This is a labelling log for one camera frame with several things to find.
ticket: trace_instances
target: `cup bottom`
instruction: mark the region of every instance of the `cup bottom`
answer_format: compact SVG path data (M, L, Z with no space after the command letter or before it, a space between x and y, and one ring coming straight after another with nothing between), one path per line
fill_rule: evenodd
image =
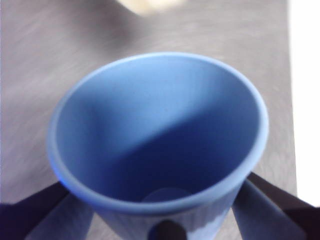
M176 187L164 187L157 189L148 194L143 200L143 203L163 202L174 199L183 198L191 195L190 192Z

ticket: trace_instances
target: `blue cup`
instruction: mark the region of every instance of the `blue cup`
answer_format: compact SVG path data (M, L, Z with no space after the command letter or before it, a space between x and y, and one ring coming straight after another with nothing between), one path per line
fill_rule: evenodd
M263 99L237 70L148 53L76 84L55 109L47 151L60 181L123 239L156 239L172 223L185 239L211 240L268 129Z

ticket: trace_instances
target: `blurry object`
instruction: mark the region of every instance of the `blurry object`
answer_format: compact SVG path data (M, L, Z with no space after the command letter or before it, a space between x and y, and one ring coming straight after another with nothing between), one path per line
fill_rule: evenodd
M179 6L186 0L117 0L130 11L141 16L147 16L156 12Z

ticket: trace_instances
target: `gray table surface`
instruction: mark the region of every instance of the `gray table surface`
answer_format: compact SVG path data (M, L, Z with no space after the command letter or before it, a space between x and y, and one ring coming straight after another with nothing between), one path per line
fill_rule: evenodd
M2 203L57 181L46 131L73 84L114 60L157 51L219 59L255 84L270 116L255 172L296 193L286 1L189 0L143 18L113 0L11 0L1 2L1 23ZM95 216L87 239L119 238ZM241 239L231 212L216 239Z

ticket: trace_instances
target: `cup rim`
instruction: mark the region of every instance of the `cup rim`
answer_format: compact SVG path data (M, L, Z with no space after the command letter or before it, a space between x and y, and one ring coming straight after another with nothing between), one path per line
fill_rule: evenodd
M203 61L205 63L218 66L225 71L228 71L238 80L242 81L242 83L251 92L253 99L255 100L255 103L257 105L259 123L255 141L243 161L230 174L222 178L216 184L192 195L162 202L131 202L105 196L81 183L72 175L67 166L64 164L58 150L56 139L59 117L65 104L73 95L73 93L75 93L78 88L89 81L93 76L106 71L116 65L121 65L137 59L158 57L183 57L187 59ZM97 70L89 73L87 76L83 77L64 95L64 97L57 104L49 123L46 147L51 167L53 168L53 171L57 175L58 179L62 182L63 185L70 189L74 195L86 202L89 202L93 206L93 208L108 209L131 215L166 215L181 212L187 209L192 209L199 205L213 202L242 184L262 156L267 143L268 133L269 119L266 105L258 90L242 73L240 73L233 67L211 57L194 53L165 51L126 57L104 65Z

